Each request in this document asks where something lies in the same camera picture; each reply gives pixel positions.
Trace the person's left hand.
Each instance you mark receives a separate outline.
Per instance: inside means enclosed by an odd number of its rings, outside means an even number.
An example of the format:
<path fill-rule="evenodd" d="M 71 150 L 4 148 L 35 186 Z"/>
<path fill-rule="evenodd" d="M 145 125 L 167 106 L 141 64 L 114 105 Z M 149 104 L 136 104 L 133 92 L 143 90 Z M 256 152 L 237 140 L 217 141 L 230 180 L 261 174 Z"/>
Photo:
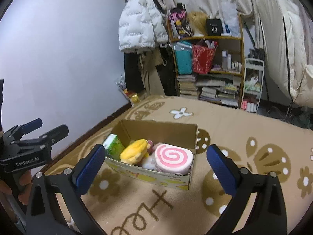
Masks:
<path fill-rule="evenodd" d="M 32 188 L 32 176 L 30 170 L 24 172 L 24 174 L 19 178 L 17 185 L 18 189 L 21 189 L 18 195 L 18 200 L 24 206 L 27 206 L 29 203 L 29 197 Z M 12 195 L 12 189 L 3 180 L 0 181 L 0 187 L 1 193 L 6 195 Z"/>

